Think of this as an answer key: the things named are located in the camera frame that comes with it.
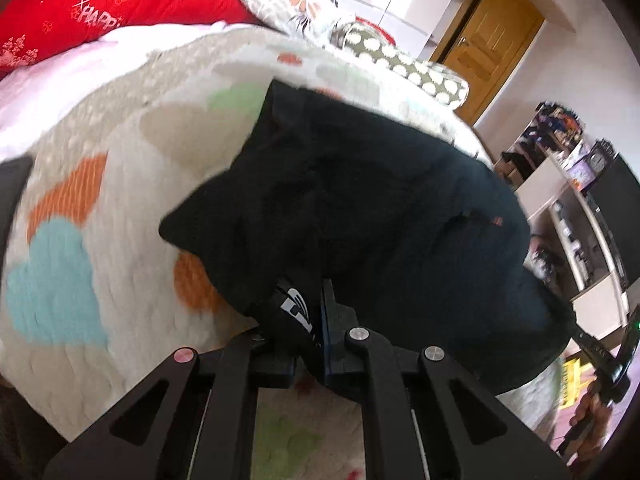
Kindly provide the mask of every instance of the wooden door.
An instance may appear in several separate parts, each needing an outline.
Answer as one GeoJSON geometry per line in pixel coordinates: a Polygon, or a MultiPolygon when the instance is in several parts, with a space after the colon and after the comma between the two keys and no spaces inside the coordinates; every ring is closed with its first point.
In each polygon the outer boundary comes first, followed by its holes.
{"type": "Polygon", "coordinates": [[[444,65],[469,81],[456,113],[473,125],[524,55],[544,18],[529,0],[480,0],[444,65]]]}

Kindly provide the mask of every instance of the door frame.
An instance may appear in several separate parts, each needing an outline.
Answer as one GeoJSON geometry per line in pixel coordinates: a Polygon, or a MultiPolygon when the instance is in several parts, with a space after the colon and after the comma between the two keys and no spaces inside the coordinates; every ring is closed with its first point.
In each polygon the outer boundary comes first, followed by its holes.
{"type": "MultiPolygon", "coordinates": [[[[468,23],[469,19],[471,18],[481,1],[482,0],[464,0],[462,2],[460,9],[449,25],[449,28],[444,33],[442,39],[440,40],[440,43],[433,51],[433,54],[431,54],[430,61],[437,63],[442,63],[444,61],[444,59],[449,55],[450,51],[457,45],[463,29],[465,28],[466,24],[468,23]]],[[[534,25],[531,27],[529,34],[520,46],[519,50],[516,52],[515,56],[513,57],[507,68],[504,70],[498,81],[496,81],[494,86],[491,88],[486,98],[482,101],[480,107],[478,108],[478,111],[473,115],[472,120],[470,121],[471,124],[469,124],[469,126],[473,126],[478,122],[478,119],[482,116],[484,111],[489,107],[491,102],[498,95],[498,92],[507,82],[507,79],[510,78],[518,63],[524,57],[525,53],[531,46],[531,43],[533,43],[533,40],[540,31],[540,27],[542,27],[542,24],[545,22],[545,17],[542,15],[540,10],[538,10],[538,13],[540,14],[539,19],[536,20],[534,25]]]]}

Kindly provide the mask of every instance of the person's hand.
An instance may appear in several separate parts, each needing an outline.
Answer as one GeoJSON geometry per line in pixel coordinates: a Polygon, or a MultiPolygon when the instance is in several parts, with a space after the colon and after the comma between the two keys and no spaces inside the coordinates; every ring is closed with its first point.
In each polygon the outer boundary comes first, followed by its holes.
{"type": "Polygon", "coordinates": [[[613,408],[611,406],[604,406],[602,402],[600,402],[600,396],[594,393],[594,383],[589,384],[587,392],[582,396],[580,404],[578,404],[575,409],[574,416],[569,420],[569,424],[575,426],[583,420],[587,412],[591,412],[595,424],[591,432],[584,439],[582,445],[578,448],[578,458],[572,465],[574,472],[577,469],[580,469],[580,471],[584,470],[587,463],[602,449],[604,438],[607,436],[607,427],[613,412],[613,408]]]}

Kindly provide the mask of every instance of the silver screw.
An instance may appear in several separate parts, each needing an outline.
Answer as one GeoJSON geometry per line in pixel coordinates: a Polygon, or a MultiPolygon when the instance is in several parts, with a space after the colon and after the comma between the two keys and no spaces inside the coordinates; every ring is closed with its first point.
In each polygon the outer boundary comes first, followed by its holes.
{"type": "Polygon", "coordinates": [[[429,361],[442,361],[444,359],[444,350],[439,346],[430,346],[424,350],[424,356],[429,361]]]}
{"type": "Polygon", "coordinates": [[[369,337],[369,330],[361,326],[357,326],[356,328],[352,328],[351,330],[349,330],[349,337],[351,337],[351,339],[355,339],[356,341],[364,341],[367,337],[369,337]]]}

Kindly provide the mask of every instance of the blue heart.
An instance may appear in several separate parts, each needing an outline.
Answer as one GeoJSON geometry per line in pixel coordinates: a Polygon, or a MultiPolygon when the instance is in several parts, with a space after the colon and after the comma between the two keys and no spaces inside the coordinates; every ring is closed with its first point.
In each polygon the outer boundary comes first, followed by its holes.
{"type": "Polygon", "coordinates": [[[75,225],[60,217],[41,224],[29,261],[7,276],[14,328],[30,342],[106,346],[92,272],[75,225]]]}

